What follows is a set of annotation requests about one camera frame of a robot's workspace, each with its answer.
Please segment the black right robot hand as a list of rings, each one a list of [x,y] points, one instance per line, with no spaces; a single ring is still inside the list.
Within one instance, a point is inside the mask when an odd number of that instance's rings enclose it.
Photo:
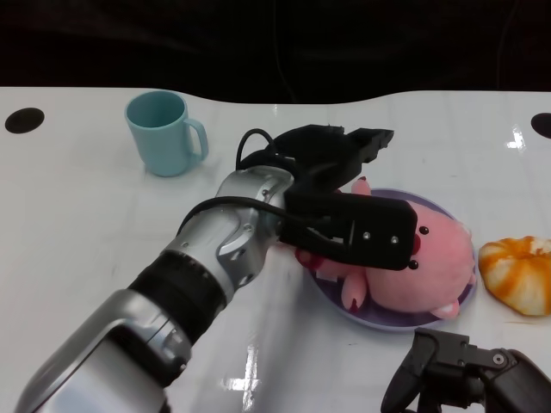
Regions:
[[[517,350],[478,348],[468,336],[418,328],[381,411],[407,412],[414,399],[418,412],[471,404],[486,412],[549,412],[550,378]]]

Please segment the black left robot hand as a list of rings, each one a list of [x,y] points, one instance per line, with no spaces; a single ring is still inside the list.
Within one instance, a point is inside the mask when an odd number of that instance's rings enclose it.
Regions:
[[[393,130],[342,126],[301,126],[275,139],[277,154],[294,167],[296,190],[330,193],[358,176],[365,163],[387,148]]]

